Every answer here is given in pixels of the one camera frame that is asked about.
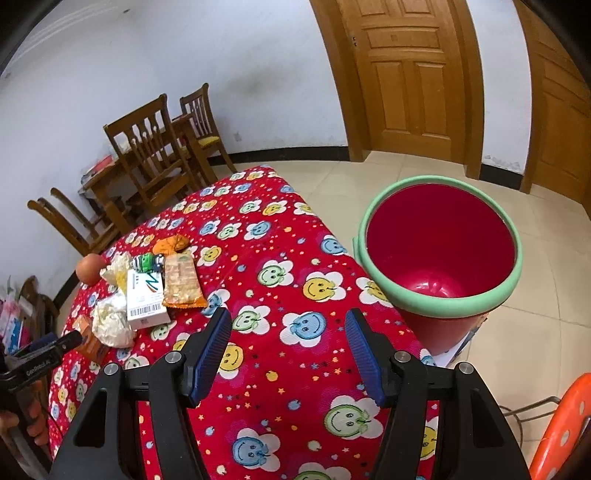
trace crumpled tissue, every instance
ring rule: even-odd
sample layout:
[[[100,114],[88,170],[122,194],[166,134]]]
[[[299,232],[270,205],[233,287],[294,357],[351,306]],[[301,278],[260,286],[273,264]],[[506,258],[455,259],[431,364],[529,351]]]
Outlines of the crumpled tissue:
[[[129,252],[116,254],[107,265],[100,271],[100,276],[109,284],[118,287],[127,295],[127,271],[132,268],[132,257]]]
[[[96,302],[91,315],[92,333],[103,345],[114,348],[134,345],[136,334],[127,323],[127,299],[121,290]]]

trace yellow chair cushion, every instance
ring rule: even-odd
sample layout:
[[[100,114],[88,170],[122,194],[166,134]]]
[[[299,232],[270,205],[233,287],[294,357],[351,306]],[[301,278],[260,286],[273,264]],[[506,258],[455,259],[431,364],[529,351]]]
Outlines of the yellow chair cushion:
[[[198,140],[199,145],[201,145],[202,148],[207,148],[210,145],[212,145],[216,142],[219,142],[219,141],[220,141],[219,137],[203,137]]]

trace barcode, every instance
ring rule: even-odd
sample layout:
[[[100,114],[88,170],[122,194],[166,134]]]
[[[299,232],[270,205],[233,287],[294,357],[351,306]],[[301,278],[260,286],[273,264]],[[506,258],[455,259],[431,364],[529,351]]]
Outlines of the barcode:
[[[132,317],[137,317],[138,315],[145,315],[146,313],[157,312],[160,307],[159,303],[153,303],[152,305],[147,305],[145,307],[140,307],[139,309],[133,309],[129,312],[129,315]]]

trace red tablecloth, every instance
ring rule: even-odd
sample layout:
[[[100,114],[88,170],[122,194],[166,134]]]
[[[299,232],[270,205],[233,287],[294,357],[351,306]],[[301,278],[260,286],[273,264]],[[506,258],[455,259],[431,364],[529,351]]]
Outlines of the red tablecloth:
[[[374,464],[388,412],[366,396],[348,348],[345,313],[360,307],[394,346],[428,361],[428,352],[365,272],[302,198],[273,169],[236,173],[188,196],[120,239],[106,253],[150,251],[174,233],[187,236],[210,307],[170,310],[172,322],[142,330],[131,349],[105,363],[148,365],[199,332],[214,307],[234,319],[231,345],[211,393],[189,411],[212,479],[364,479]],[[65,331],[109,295],[83,287]],[[50,389],[51,447],[57,452],[99,365],[64,357]],[[161,473],[147,403],[139,406],[148,479]],[[429,405],[419,474],[428,478],[437,428]]]

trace black baseboard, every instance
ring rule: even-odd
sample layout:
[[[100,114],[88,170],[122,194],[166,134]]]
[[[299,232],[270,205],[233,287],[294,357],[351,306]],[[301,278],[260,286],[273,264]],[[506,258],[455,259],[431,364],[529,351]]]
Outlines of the black baseboard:
[[[272,162],[282,160],[349,161],[348,147],[291,147],[230,153],[234,163]],[[211,165],[224,165],[220,155],[209,158]]]
[[[494,167],[492,165],[482,164],[480,166],[480,177],[478,180],[496,183],[513,190],[519,190],[523,175],[504,168]]]
[[[56,304],[58,310],[61,310],[63,304],[66,302],[67,298],[72,294],[76,286],[80,283],[78,277],[76,277],[76,273],[72,273],[70,278],[66,280],[66,283],[63,284],[60,291],[57,292],[56,298],[53,299],[53,303]]]

